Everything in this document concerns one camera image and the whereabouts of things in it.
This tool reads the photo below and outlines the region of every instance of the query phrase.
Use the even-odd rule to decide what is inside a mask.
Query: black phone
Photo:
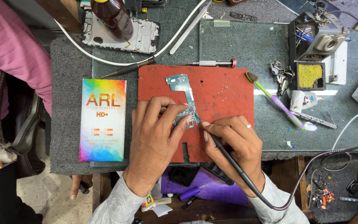
[[[200,167],[176,167],[169,175],[170,181],[182,186],[190,186]]]

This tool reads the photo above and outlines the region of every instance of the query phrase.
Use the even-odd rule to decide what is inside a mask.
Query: purple cloth
[[[210,201],[247,205],[248,198],[244,191],[236,184],[229,186],[204,168],[201,168],[189,187],[181,186],[169,180],[169,173],[173,168],[168,167],[161,178],[161,193],[183,194],[198,187],[200,193],[195,196]]]

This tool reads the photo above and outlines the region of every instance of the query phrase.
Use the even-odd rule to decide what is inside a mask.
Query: circuit board
[[[184,91],[187,99],[187,103],[189,104],[189,107],[178,114],[173,121],[173,126],[175,127],[176,124],[186,115],[192,115],[191,121],[187,124],[186,129],[193,128],[194,122],[196,125],[200,123],[200,118],[198,117],[196,105],[194,104],[194,97],[193,92],[190,87],[189,78],[187,77],[187,74],[177,74],[174,76],[170,76],[165,78],[165,81],[167,82],[167,85],[170,86],[171,91]]]

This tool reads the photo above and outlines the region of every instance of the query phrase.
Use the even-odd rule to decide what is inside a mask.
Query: white cable
[[[342,133],[346,130],[346,128],[349,126],[349,124],[354,120],[356,119],[356,117],[358,117],[358,114],[356,116],[354,116],[346,125],[345,127],[342,129],[342,131],[339,133],[338,137],[336,138],[336,141],[334,143],[334,145],[332,146],[332,149],[331,150],[334,150],[335,146],[336,146],[336,143],[338,142],[339,138],[341,137]]]
[[[160,55],[162,52],[164,52],[165,49],[167,49],[169,47],[169,45],[174,41],[174,39],[179,35],[180,31],[182,31],[183,27],[186,25],[186,23],[189,21],[189,19],[192,17],[192,15],[197,11],[197,9],[205,2],[206,0],[201,0],[201,2],[196,6],[196,8],[193,9],[193,11],[190,13],[190,15],[186,18],[186,20],[183,22],[182,26],[179,28],[179,30],[175,33],[175,35],[171,38],[171,40],[165,45],[165,47],[163,47],[159,52],[157,52],[154,57],[157,57],[158,55]],[[62,27],[62,25],[60,25],[60,23],[58,23],[56,20],[55,22],[57,23],[57,25],[59,25],[60,29],[62,29],[63,33],[66,34],[67,38],[71,41],[71,43],[73,43],[80,51],[82,51],[82,53],[86,54],[87,56],[101,61],[103,63],[109,64],[109,65],[118,65],[118,66],[127,66],[127,65],[131,65],[131,64],[135,64],[135,63],[139,63],[142,61],[146,61],[150,58],[144,59],[142,61],[139,62],[134,62],[134,63],[115,63],[115,62],[110,62],[110,61],[106,61],[103,60],[101,58],[95,57],[92,54],[86,52],[84,49],[82,49],[70,36],[69,34],[66,32],[66,30]]]

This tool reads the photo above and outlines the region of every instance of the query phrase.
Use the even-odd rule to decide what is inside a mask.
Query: pink shirt
[[[28,83],[52,115],[51,58],[19,16],[0,0],[0,69]],[[7,88],[1,119],[8,114]]]

